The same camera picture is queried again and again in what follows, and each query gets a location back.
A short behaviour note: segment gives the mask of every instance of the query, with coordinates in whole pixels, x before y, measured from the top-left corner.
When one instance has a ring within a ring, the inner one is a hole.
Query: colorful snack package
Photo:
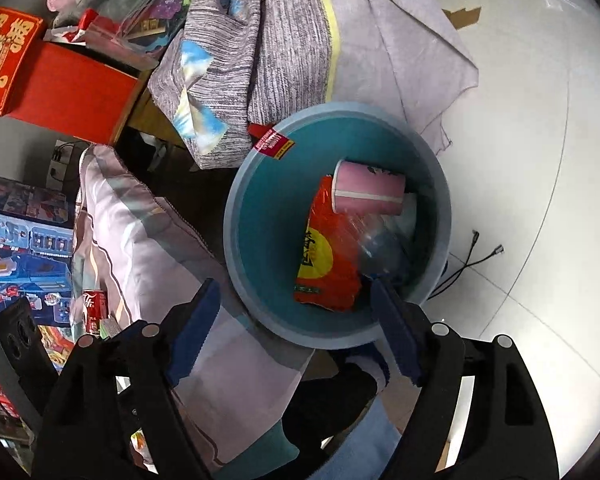
[[[299,303],[346,312],[352,309],[361,282],[353,263],[355,258],[346,254],[354,253],[357,247],[350,251],[342,247],[340,233],[343,224],[349,220],[347,215],[333,212],[332,181],[331,176],[322,178],[311,204],[294,299]]]

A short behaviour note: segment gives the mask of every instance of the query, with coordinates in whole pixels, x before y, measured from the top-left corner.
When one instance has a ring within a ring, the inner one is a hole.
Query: red soda can
[[[83,290],[84,331],[100,336],[100,320],[109,317],[107,294],[103,290]]]

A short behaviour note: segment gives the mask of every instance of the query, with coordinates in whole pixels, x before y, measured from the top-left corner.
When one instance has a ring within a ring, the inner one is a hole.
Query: cardboard piece
[[[448,17],[449,21],[455,27],[455,29],[459,30],[463,27],[468,27],[469,25],[478,23],[478,20],[480,19],[481,10],[482,7],[476,7],[475,9],[471,10],[460,9],[456,10],[455,12],[442,9],[442,12],[445,13],[445,16]]]

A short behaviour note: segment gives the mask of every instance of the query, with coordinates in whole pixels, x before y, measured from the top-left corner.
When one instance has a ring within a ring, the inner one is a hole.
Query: pink paper cup
[[[331,206],[335,213],[399,215],[404,184],[403,174],[341,160],[333,173]]]

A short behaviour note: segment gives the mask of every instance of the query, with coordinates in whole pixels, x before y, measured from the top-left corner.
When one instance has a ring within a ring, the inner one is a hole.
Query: white tile floor
[[[439,2],[482,6],[480,21],[459,32],[480,86],[443,117],[454,143],[440,156],[454,212],[450,250],[464,259],[477,229],[476,258],[498,244],[505,253],[425,310],[464,336],[512,336],[564,474],[600,430],[600,10],[594,0]]]

